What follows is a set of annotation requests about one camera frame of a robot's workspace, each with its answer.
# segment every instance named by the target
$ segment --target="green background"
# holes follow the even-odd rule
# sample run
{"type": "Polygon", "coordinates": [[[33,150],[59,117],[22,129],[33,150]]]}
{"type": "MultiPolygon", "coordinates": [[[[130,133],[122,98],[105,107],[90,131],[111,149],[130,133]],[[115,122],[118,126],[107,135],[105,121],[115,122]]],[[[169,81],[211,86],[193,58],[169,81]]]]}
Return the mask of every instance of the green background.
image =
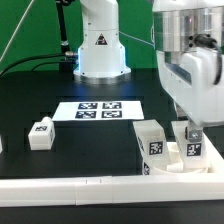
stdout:
{"type": "MultiPolygon", "coordinates": [[[[0,56],[12,36],[19,20],[30,0],[0,1],[0,56]]],[[[120,31],[151,42],[152,6],[147,0],[118,0],[120,31]]],[[[68,40],[72,50],[76,51],[83,40],[80,1],[64,7],[68,40]]],[[[120,36],[126,47],[127,65],[131,68],[157,67],[153,47],[120,36]]],[[[55,0],[36,0],[16,35],[3,61],[0,71],[19,59],[60,53],[60,35],[55,0]]],[[[29,70],[42,61],[17,66],[13,70],[29,70]]],[[[57,65],[44,66],[41,69],[57,69],[57,65]]]]}

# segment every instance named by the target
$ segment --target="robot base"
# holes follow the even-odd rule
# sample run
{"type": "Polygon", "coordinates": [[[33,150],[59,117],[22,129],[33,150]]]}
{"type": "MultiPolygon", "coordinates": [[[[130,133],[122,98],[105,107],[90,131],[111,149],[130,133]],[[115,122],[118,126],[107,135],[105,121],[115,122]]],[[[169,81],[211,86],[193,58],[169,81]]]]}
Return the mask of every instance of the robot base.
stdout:
{"type": "Polygon", "coordinates": [[[109,85],[116,84],[131,79],[131,70],[129,69],[126,73],[121,75],[114,75],[111,77],[98,77],[98,76],[88,76],[88,74],[81,75],[78,72],[74,72],[74,80],[76,82],[83,82],[87,84],[94,85],[109,85]]]}

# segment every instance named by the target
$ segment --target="black table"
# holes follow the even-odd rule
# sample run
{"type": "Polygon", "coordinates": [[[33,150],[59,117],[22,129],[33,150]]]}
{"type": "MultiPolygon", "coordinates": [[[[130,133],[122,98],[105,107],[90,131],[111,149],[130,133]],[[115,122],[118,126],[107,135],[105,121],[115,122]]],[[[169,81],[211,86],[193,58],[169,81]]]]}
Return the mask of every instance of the black table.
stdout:
{"type": "MultiPolygon", "coordinates": [[[[31,151],[28,141],[34,122],[52,117],[60,102],[133,100],[173,141],[173,101],[155,69],[133,70],[130,81],[104,86],[75,83],[57,71],[8,74],[0,79],[0,178],[141,175],[133,120],[55,122],[51,151],[31,151]]],[[[223,127],[205,132],[222,153],[223,127]]],[[[222,223],[223,209],[223,201],[1,208],[0,223],[222,223]]]]}

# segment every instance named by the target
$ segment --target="white platform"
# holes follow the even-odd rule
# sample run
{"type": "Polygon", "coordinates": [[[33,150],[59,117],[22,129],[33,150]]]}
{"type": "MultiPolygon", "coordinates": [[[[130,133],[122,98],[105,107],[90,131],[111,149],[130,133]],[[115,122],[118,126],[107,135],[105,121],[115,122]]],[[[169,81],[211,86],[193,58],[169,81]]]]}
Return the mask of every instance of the white platform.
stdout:
{"type": "MultiPolygon", "coordinates": [[[[208,173],[1,180],[0,206],[111,204],[224,199],[224,160],[205,138],[208,173]]],[[[168,148],[176,143],[168,143],[168,148]]]]}

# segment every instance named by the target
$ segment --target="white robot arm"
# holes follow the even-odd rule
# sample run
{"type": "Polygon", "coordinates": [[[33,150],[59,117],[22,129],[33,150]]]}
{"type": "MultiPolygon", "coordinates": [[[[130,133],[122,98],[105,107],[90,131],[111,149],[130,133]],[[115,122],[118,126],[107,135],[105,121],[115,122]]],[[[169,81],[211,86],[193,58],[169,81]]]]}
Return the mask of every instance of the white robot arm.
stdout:
{"type": "Polygon", "coordinates": [[[83,17],[83,44],[75,79],[91,84],[110,84],[125,78],[125,48],[119,41],[116,0],[80,0],[83,17]]]}
{"type": "Polygon", "coordinates": [[[155,0],[153,13],[161,84],[189,118],[174,134],[186,166],[207,166],[202,129],[224,124],[224,0],[155,0]]]}

